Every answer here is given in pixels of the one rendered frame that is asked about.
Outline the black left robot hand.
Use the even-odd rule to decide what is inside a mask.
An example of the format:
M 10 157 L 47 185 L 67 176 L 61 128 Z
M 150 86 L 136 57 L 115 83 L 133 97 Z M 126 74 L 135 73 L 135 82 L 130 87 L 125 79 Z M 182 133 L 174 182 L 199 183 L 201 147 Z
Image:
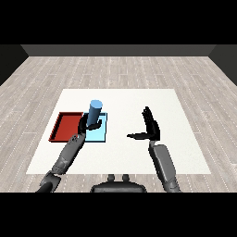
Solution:
M 96 130 L 99 129 L 102 125 L 102 120 L 99 120 L 97 123 L 92 124 L 92 125 L 88 125 L 87 124 L 87 119 L 88 119 L 88 115 L 84 114 L 80 121 L 79 121 L 79 125 L 78 125 L 78 134 L 83 134 L 86 133 L 87 130 L 92 131 L 92 130 Z

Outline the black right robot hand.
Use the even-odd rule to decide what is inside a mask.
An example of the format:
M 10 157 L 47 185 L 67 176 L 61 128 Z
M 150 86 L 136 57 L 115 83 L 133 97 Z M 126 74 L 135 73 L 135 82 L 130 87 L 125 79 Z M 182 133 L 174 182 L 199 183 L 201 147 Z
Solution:
M 146 132 L 128 134 L 128 137 L 135 140 L 149 139 L 150 141 L 159 141 L 160 129 L 157 122 L 154 120 L 153 114 L 148 106 L 143 110 L 142 115 L 146 127 Z

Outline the blue can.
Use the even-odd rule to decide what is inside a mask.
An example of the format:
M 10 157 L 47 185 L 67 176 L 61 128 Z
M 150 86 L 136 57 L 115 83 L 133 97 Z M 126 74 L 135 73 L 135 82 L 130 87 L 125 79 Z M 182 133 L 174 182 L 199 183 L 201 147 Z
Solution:
M 101 109 L 102 109 L 102 102 L 100 100 L 92 100 L 90 103 L 89 113 L 88 113 L 88 119 L 87 119 L 87 125 L 91 126 L 94 125 L 100 115 Z

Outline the red shallow open box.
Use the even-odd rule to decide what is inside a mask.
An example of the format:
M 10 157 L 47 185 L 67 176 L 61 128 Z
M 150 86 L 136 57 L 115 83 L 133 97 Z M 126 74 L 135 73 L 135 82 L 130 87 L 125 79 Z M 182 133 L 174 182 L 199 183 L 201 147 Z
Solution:
M 48 139 L 51 143 L 66 143 L 78 132 L 82 112 L 60 112 Z

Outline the light blue shallow open box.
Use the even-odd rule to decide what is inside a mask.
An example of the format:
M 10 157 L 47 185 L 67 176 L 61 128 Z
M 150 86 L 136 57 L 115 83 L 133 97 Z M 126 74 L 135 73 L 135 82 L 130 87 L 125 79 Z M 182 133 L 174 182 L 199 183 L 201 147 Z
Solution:
M 102 120 L 101 127 L 96 130 L 86 131 L 86 143 L 104 143 L 106 141 L 107 113 L 101 113 L 98 119 Z

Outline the dark grey robot body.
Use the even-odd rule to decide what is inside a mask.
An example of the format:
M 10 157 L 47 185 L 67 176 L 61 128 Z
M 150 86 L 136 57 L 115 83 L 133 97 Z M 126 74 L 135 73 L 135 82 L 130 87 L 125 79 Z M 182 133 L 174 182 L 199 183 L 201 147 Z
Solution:
M 91 193 L 146 193 L 143 185 L 130 181 L 128 174 L 122 175 L 122 181 L 115 181 L 115 175 L 109 174 L 107 181 L 92 187 Z

